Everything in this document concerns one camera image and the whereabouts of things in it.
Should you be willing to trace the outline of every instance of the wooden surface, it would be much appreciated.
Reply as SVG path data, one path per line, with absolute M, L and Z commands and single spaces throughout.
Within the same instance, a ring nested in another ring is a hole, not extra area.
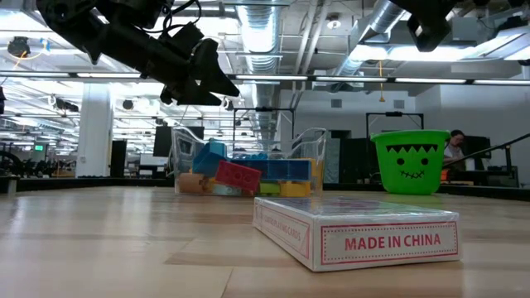
M 251 199 L 39 191 L 0 197 L 0 297 L 530 297 L 530 203 L 340 195 L 460 212 L 463 261 L 312 273 L 251 226 Z

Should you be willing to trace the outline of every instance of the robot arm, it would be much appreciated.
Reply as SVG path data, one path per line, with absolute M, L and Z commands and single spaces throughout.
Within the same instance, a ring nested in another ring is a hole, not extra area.
M 204 39 L 193 23 L 174 36 L 164 31 L 158 39 L 143 29 L 153 28 L 164 6 L 173 0 L 37 0 L 46 24 L 93 64 L 108 55 L 165 85 L 161 100 L 170 104 L 220 105 L 210 92 L 239 96 L 217 61 L 217 42 Z M 108 20 L 104 23 L 94 8 Z

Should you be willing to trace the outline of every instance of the white card box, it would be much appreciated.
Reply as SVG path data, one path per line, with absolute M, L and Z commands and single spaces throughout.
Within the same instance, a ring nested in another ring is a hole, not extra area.
M 255 198 L 253 225 L 315 272 L 461 257 L 456 212 L 352 199 Z

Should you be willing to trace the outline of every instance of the person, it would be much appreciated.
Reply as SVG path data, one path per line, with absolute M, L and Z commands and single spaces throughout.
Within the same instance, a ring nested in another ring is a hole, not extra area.
M 450 132 L 450 140 L 447 143 L 446 149 L 444 150 L 444 164 L 448 164 L 453 161 L 458 161 L 464 157 L 462 152 L 462 144 L 464 143 L 465 135 L 461 130 L 454 130 Z M 465 163 L 458 162 L 451 166 L 452 170 L 465 171 Z

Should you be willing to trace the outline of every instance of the clear plastic bin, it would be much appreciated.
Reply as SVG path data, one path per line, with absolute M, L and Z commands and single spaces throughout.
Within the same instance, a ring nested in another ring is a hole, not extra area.
M 310 128 L 290 142 L 199 139 L 173 128 L 175 192 L 193 195 L 320 197 L 324 128 Z

